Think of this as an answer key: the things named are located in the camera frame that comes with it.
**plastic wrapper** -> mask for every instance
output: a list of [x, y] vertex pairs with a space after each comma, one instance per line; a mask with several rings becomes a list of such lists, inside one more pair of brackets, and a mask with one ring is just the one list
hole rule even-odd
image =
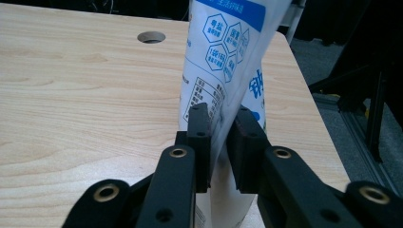
[[197, 227], [239, 227], [254, 195], [235, 186], [225, 139], [240, 104], [265, 126], [261, 58], [290, 0], [194, 0], [183, 66], [179, 125], [207, 103], [211, 119], [211, 188], [198, 194]]

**table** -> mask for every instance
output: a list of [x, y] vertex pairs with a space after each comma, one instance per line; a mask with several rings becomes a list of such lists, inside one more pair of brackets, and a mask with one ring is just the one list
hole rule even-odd
[[[55, 227], [93, 183], [154, 172], [178, 129], [186, 22], [0, 4], [0, 226]], [[137, 36], [166, 39], [144, 44]], [[262, 60], [267, 134], [349, 182], [296, 60]], [[256, 203], [243, 227], [261, 227]]]

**hexagon icon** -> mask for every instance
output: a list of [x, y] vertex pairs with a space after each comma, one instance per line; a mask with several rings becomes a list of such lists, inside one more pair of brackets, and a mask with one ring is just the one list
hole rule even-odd
[[211, 70], [221, 70], [224, 67], [226, 60], [226, 52], [224, 46], [214, 45], [207, 50], [207, 55], [205, 56], [205, 61], [210, 66]]
[[230, 57], [228, 57], [228, 60], [225, 63], [224, 67], [224, 77], [226, 83], [231, 82], [236, 67], [237, 67], [237, 59], [235, 55], [231, 55]]
[[238, 54], [237, 54], [238, 63], [242, 62], [246, 48], [248, 48], [248, 44], [249, 44], [249, 29], [246, 30], [242, 34], [242, 37], [240, 38], [240, 44], [238, 46]]
[[207, 17], [202, 32], [208, 42], [213, 43], [222, 40], [227, 28], [227, 24], [221, 14]]
[[224, 37], [224, 43], [229, 53], [237, 50], [241, 37], [242, 33], [240, 30], [240, 23], [237, 23], [234, 26], [228, 28], [228, 32]]

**floor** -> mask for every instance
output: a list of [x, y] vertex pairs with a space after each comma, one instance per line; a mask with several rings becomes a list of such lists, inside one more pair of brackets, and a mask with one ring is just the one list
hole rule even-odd
[[[308, 85], [326, 78], [343, 47], [325, 47], [320, 40], [294, 39], [291, 48]], [[314, 94], [317, 107], [351, 181], [378, 182], [403, 196], [403, 132], [385, 105], [380, 132], [382, 163], [369, 155], [364, 142], [364, 113], [339, 112], [337, 96]], [[370, 100], [364, 102], [369, 108]]]

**white plastic package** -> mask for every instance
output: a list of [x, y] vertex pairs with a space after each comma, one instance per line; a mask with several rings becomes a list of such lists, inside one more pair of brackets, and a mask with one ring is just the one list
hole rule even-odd
[[198, 194], [197, 227], [239, 227], [254, 195], [236, 190], [225, 138], [242, 103], [265, 126], [261, 58], [291, 0], [194, 0], [183, 66], [180, 130], [188, 110], [207, 103], [211, 188]]

